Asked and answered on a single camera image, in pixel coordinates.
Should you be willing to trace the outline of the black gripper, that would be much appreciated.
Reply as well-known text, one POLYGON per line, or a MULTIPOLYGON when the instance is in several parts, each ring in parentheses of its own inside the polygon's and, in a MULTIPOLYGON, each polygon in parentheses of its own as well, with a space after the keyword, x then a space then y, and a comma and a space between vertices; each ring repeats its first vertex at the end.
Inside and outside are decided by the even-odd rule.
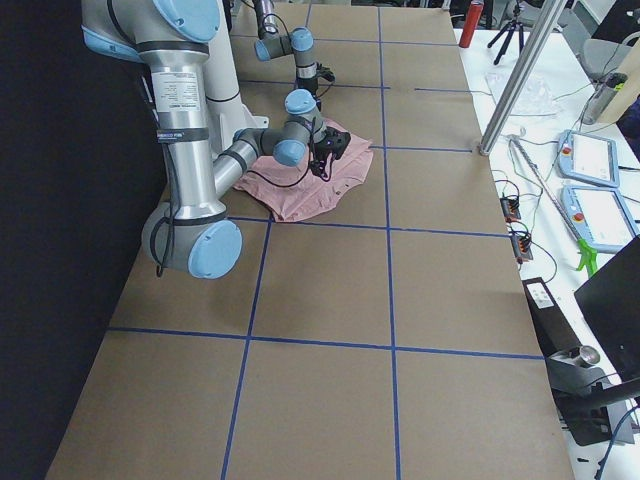
POLYGON ((307 90, 312 95, 319 110, 322 109, 321 97, 323 96, 323 93, 318 93, 320 79, 327 81, 329 85, 333 85, 335 75, 328 66, 324 66, 319 62, 297 67, 297 87, 307 90))
POLYGON ((324 137, 311 146, 309 168, 314 176, 331 176, 333 162, 345 153, 351 134, 334 127, 327 127, 324 137))

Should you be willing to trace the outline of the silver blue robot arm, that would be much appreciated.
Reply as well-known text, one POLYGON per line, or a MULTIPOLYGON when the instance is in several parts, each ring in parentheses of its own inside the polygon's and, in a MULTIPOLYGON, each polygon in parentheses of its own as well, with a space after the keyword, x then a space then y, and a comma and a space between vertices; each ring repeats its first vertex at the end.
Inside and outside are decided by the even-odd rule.
POLYGON ((262 61, 292 56, 294 90, 287 118, 273 128, 244 105, 224 6, 219 1, 85 1, 82 30, 95 53, 146 65, 143 82, 156 122, 170 194, 146 221, 142 245, 158 272, 176 269, 216 279, 236 264, 240 229, 228 219, 223 195, 263 156, 328 179, 350 135, 328 126, 316 96, 331 79, 314 53, 311 31, 279 32, 266 1, 254 3, 262 61))
POLYGON ((315 39, 307 27, 289 30, 284 20, 276 14, 272 1, 252 1, 255 11, 258 39, 254 50, 259 61, 266 62, 292 56, 295 63, 295 86, 307 90, 322 109, 322 93, 318 92, 319 80, 332 85, 335 75, 318 61, 315 39))

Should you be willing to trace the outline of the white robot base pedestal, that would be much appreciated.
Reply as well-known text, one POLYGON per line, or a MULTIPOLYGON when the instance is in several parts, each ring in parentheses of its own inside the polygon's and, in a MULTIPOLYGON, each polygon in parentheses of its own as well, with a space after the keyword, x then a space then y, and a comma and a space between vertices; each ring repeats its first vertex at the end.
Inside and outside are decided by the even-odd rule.
POLYGON ((222 1, 216 1, 220 25, 209 41, 209 59, 203 66, 204 92, 208 109, 209 144, 217 155, 228 148, 234 134, 245 128, 267 128, 269 119, 254 116, 244 105, 228 34, 222 1))

